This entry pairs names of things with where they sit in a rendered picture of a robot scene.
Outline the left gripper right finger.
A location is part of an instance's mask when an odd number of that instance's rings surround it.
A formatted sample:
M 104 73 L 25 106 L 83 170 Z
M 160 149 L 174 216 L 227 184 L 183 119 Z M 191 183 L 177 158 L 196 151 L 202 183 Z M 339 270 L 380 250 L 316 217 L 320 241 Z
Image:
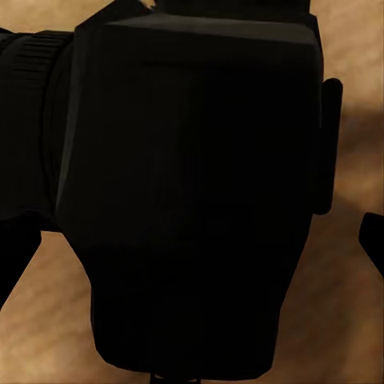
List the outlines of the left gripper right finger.
M 367 212 L 362 220 L 358 240 L 384 277 L 384 216 Z

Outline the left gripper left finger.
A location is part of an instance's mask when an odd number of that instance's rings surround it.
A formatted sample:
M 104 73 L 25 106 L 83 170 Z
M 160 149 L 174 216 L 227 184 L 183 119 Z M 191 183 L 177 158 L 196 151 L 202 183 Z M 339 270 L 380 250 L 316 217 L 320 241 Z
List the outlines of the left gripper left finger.
M 36 215 L 0 222 L 0 309 L 42 242 Z

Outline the digital camera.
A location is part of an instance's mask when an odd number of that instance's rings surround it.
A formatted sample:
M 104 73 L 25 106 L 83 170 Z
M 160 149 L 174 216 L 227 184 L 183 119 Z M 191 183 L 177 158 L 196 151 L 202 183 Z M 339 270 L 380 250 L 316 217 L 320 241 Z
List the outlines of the digital camera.
M 310 0 L 154 2 L 0 28 L 0 222 L 65 235 L 108 364 L 258 378 L 332 207 L 342 82 L 324 81 Z

